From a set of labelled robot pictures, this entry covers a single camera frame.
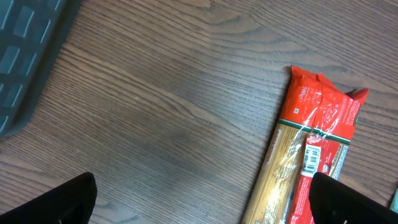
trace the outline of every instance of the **green stripe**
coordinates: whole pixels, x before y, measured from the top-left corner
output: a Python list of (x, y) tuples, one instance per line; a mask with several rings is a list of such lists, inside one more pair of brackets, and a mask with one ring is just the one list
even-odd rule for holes
[[(308, 133), (311, 132), (311, 130), (312, 130), (311, 127), (308, 127), (308, 126), (302, 125), (302, 124), (298, 124), (298, 123), (295, 123), (293, 121), (288, 121), (286, 119), (279, 119), (279, 123), (284, 124), (284, 125), (288, 125), (288, 126), (290, 126), (292, 128), (297, 128), (297, 129), (302, 130), (302, 131), (306, 131)], [(313, 132), (315, 134), (319, 134), (319, 135), (321, 135), (321, 136), (323, 136), (323, 137), (325, 137), (327, 139), (330, 139), (330, 140), (333, 140), (333, 141), (336, 141), (336, 142), (340, 142), (340, 143), (347, 144), (347, 145), (349, 145), (351, 143), (351, 141), (348, 140), (348, 139), (345, 139), (343, 137), (340, 137), (340, 136), (337, 136), (337, 135), (334, 135), (334, 134), (326, 133), (326, 132), (322, 131), (319, 128), (314, 128)]]

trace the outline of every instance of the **wood grain surface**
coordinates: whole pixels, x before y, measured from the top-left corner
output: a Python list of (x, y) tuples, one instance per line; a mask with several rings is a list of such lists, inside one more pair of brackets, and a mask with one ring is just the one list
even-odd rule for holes
[(239, 223), (291, 64), (371, 90), (340, 180), (398, 187), (398, 1), (83, 0), (27, 127), (0, 140), (0, 213), (85, 171), (92, 223)]

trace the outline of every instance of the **dark green basket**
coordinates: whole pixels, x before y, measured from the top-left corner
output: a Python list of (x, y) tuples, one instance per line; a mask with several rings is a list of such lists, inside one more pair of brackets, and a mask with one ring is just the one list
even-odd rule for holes
[(29, 121), (80, 0), (0, 0), (0, 137)]

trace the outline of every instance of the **black object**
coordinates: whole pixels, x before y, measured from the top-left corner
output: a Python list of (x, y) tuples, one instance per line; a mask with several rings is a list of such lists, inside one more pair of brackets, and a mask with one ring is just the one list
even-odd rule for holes
[(30, 120), (80, 0), (0, 0), (0, 137)]
[(94, 175), (87, 172), (0, 215), (0, 223), (87, 224), (96, 197)]
[(315, 224), (397, 224), (398, 214), (317, 172), (310, 188)]

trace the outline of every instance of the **spaghetti package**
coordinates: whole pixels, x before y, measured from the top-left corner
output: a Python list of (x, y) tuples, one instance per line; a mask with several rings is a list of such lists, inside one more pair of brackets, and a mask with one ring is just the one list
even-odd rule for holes
[(348, 96), (322, 74), (295, 66), (292, 73), (243, 224), (285, 223), (289, 197), (297, 181), (289, 222), (306, 223), (307, 215), (311, 220), (308, 193), (312, 176), (324, 171), (338, 177), (359, 109), (368, 95), (368, 89), (363, 89)]

